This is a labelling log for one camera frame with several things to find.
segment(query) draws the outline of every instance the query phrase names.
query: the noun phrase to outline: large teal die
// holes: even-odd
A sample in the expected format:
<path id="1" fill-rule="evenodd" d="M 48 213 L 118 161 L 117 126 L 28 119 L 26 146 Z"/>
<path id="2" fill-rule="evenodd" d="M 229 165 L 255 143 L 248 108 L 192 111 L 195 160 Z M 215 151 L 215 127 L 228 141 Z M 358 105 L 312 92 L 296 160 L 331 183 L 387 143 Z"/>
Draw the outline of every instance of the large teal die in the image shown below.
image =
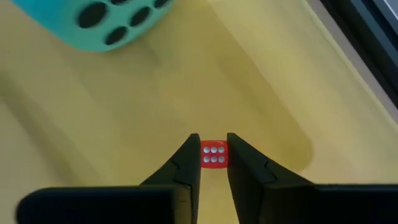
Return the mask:
<path id="1" fill-rule="evenodd" d="M 104 52 L 145 33 L 174 0 L 12 0 L 64 42 Z"/>

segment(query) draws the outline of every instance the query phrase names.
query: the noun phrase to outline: red die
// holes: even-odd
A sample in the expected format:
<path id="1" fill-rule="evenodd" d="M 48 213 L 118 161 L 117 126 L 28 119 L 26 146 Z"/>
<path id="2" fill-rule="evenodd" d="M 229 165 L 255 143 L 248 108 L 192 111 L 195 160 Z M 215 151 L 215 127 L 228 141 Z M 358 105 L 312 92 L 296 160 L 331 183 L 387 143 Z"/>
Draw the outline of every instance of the red die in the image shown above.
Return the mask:
<path id="1" fill-rule="evenodd" d="M 228 145 L 226 141 L 201 141 L 201 166 L 222 169 L 228 166 Z"/>

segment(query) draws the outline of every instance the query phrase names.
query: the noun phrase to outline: black plastic part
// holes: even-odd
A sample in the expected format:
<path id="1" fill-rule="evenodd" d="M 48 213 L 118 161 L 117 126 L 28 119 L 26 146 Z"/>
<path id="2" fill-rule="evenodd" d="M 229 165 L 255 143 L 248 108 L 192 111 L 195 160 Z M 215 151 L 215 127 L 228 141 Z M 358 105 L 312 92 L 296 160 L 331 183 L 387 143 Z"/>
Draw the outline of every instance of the black plastic part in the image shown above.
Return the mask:
<path id="1" fill-rule="evenodd" d="M 178 151 L 141 185 L 177 184 L 190 189 L 192 224 L 197 223 L 200 190 L 200 138 L 191 134 Z"/>
<path id="2" fill-rule="evenodd" d="M 157 188 L 65 188 L 38 190 L 18 205 L 18 224 L 175 223 L 177 194 Z"/>
<path id="3" fill-rule="evenodd" d="M 196 224 L 200 187 L 200 138 L 181 148 L 136 187 L 42 189 L 23 198 L 18 224 Z"/>
<path id="4" fill-rule="evenodd" d="M 391 24 L 373 0 L 321 2 L 398 108 L 397 24 Z"/>
<path id="5" fill-rule="evenodd" d="M 235 134 L 228 179 L 240 224 L 398 223 L 398 185 L 318 185 Z"/>
<path id="6" fill-rule="evenodd" d="M 227 143 L 228 179 L 239 222 L 258 224 L 296 220 L 298 216 L 292 220 L 290 214 L 297 214 L 298 208 L 286 202 L 293 198 L 298 202 L 299 195 L 291 197 L 292 194 L 302 191 L 301 186 L 311 182 L 272 161 L 233 133 L 228 133 Z"/>

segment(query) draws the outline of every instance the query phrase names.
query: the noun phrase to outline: wooden table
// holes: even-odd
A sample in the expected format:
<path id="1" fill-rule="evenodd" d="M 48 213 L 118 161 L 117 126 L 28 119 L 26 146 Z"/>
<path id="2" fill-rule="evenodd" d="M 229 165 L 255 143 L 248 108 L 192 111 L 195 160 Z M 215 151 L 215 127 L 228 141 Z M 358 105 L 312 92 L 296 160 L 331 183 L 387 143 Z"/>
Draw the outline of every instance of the wooden table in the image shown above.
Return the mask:
<path id="1" fill-rule="evenodd" d="M 0 93 L 72 185 L 134 185 L 235 132 L 315 182 L 397 182 L 398 129 L 306 1 L 178 0 L 139 40 L 69 47 L 0 2 Z M 200 223 L 237 223 L 204 170 Z"/>

